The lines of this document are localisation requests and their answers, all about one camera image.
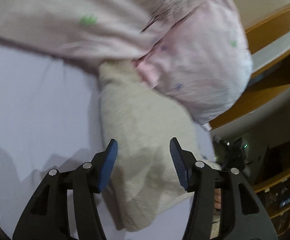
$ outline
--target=pink cloth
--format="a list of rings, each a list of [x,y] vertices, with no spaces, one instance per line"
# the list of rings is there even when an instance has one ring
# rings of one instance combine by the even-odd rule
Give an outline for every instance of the pink cloth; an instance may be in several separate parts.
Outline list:
[[[241,96],[253,61],[233,0],[205,0],[136,65],[151,88],[205,124]]]

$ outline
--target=folded clothing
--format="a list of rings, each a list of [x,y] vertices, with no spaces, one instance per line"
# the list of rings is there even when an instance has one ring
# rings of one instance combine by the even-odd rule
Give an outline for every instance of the folded clothing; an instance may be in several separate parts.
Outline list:
[[[104,59],[143,57],[202,2],[0,0],[0,37],[98,66]]]
[[[205,0],[136,65],[150,87],[178,100],[203,125],[241,96],[253,61],[233,0]]]
[[[197,160],[215,169],[219,166],[200,155],[187,110],[146,88],[130,61],[104,63],[99,81],[104,143],[111,138],[118,142],[111,184],[123,225],[137,231],[192,196],[178,181],[169,152],[171,138],[176,137]]]

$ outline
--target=pink garment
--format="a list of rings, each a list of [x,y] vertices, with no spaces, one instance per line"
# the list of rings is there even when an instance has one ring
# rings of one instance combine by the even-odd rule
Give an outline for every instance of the pink garment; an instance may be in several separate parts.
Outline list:
[[[150,87],[206,124],[241,96],[253,61],[233,0],[205,0],[136,65]]]

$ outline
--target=metal pin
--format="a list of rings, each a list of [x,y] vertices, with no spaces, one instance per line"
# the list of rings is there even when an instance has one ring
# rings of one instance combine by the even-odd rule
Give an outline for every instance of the metal pin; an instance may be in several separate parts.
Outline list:
[[[83,168],[84,169],[89,169],[89,168],[91,168],[92,167],[92,164],[91,163],[84,163],[83,164]]]
[[[235,175],[240,173],[240,171],[237,168],[231,168],[231,172]]]
[[[205,166],[205,163],[203,163],[201,161],[198,161],[198,162],[195,163],[195,166],[199,167],[199,168],[203,168]]]
[[[57,174],[57,170],[56,170],[56,169],[51,169],[51,170],[48,172],[48,174],[49,174],[50,176],[54,176],[54,175]]]

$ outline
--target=beige cloth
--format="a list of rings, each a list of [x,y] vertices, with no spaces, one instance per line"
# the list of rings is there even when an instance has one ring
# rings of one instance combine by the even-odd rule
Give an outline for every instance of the beige cloth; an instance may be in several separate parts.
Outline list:
[[[100,67],[101,120],[104,143],[118,142],[111,182],[124,226],[137,231],[165,210],[189,198],[181,187],[169,152],[176,137],[197,160],[194,124],[184,107],[141,84],[129,61]]]
[[[0,0],[0,37],[96,65],[137,59],[202,1]]]

